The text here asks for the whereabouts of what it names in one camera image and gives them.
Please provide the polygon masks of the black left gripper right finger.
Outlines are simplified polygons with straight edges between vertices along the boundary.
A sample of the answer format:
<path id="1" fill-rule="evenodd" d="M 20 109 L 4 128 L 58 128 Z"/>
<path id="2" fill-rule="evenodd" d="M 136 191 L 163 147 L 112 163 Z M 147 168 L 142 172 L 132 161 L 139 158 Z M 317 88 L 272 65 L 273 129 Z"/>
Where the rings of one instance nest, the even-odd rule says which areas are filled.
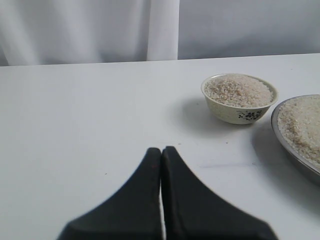
<path id="1" fill-rule="evenodd" d="M 168 240 L 276 240 L 272 228 L 211 191 L 178 151 L 161 156 L 161 194 Z"/>

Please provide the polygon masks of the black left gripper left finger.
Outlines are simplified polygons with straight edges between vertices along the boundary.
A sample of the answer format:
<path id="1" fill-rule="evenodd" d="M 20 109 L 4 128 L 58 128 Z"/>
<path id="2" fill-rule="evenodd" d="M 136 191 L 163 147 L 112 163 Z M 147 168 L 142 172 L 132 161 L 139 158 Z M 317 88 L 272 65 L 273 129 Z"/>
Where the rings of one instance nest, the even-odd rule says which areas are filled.
<path id="1" fill-rule="evenodd" d="M 158 148 L 147 149 L 126 183 L 102 204 L 70 221 L 60 240 L 161 240 Z"/>

